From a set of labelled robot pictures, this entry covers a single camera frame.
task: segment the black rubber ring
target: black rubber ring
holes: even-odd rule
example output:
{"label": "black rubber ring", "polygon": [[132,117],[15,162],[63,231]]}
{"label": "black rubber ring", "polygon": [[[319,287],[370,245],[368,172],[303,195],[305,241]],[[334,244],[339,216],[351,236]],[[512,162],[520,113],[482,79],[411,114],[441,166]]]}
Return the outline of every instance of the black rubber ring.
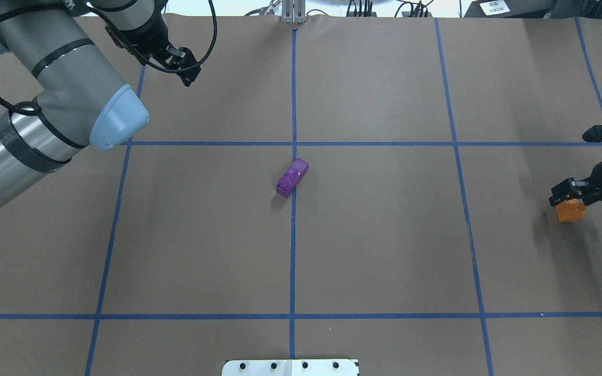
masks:
{"label": "black rubber ring", "polygon": [[84,45],[90,45],[90,44],[94,44],[94,42],[90,38],[74,40],[71,43],[67,43],[67,44],[63,45],[62,47],[58,48],[57,50],[55,50],[51,53],[48,53],[48,56],[41,59],[41,61],[36,64],[34,69],[31,70],[32,76],[34,76],[34,78],[39,78],[39,75],[41,74],[41,72],[44,69],[46,69],[46,67],[50,66],[50,64],[53,64],[53,62],[55,62],[55,60],[66,55],[67,53],[75,50],[76,48],[82,47]]}
{"label": "black rubber ring", "polygon": [[54,173],[71,161],[69,159],[60,162],[59,160],[50,159],[42,152],[27,145],[10,121],[10,115],[8,121],[0,121],[0,141],[15,159],[30,169],[43,174]]}
{"label": "black rubber ring", "polygon": [[96,5],[93,5],[93,7],[102,12],[120,12],[120,11],[125,10],[125,9],[131,7],[132,5],[136,4],[137,1],[138,0],[131,0],[131,2],[128,2],[127,4],[124,4],[124,5],[120,5],[119,7],[115,7],[115,8],[102,8],[102,7],[97,7]]}
{"label": "black rubber ring", "polygon": [[41,111],[41,107],[39,106],[39,103],[36,101],[36,97],[31,100],[31,102],[34,105],[34,109],[38,109],[38,114],[36,114],[36,116],[40,119],[40,121],[43,123],[43,125],[45,125],[45,128],[48,129],[48,131],[50,131],[50,133],[52,133],[55,137],[59,138],[63,143],[69,145],[72,148],[86,148],[87,145],[81,145],[79,143],[75,143],[74,141],[71,141],[67,136],[62,135],[62,133],[60,133],[60,131],[57,130],[57,128],[55,128],[55,126],[53,126],[52,122],[50,122],[48,120],[47,117],[45,117],[45,114],[43,114],[43,111]]}

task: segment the barcode label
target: barcode label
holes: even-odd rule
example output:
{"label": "barcode label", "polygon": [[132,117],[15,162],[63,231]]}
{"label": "barcode label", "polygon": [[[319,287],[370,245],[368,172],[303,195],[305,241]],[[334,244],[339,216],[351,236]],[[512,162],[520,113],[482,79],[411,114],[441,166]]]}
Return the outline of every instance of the barcode label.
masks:
{"label": "barcode label", "polygon": [[504,0],[495,0],[494,2],[480,3],[482,11],[486,15],[505,14],[510,11],[508,4]]}

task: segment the white label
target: white label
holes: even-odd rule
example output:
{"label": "white label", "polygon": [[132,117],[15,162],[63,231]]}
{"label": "white label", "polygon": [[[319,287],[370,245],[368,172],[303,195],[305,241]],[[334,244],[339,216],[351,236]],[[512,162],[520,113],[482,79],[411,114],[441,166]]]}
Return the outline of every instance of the white label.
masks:
{"label": "white label", "polygon": [[508,4],[504,0],[494,0],[493,2],[480,3],[482,11],[486,15],[506,14],[510,11]]}

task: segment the purple block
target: purple block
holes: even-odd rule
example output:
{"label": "purple block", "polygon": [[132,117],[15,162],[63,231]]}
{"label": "purple block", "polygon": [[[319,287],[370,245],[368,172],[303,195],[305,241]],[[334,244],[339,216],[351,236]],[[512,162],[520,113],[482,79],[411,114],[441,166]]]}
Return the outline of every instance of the purple block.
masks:
{"label": "purple block", "polygon": [[308,171],[308,163],[301,159],[297,158],[292,162],[292,165],[287,172],[277,181],[277,185],[275,186],[275,191],[278,195],[281,195],[284,198],[289,198],[289,196],[296,188],[296,185],[301,181],[301,178]]}

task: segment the metal clamp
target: metal clamp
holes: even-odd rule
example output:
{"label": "metal clamp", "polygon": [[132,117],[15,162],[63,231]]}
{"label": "metal clamp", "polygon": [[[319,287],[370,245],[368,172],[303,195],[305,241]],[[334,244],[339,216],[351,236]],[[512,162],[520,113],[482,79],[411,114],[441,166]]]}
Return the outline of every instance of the metal clamp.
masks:
{"label": "metal clamp", "polygon": [[306,22],[306,0],[282,0],[282,23],[304,24]]}

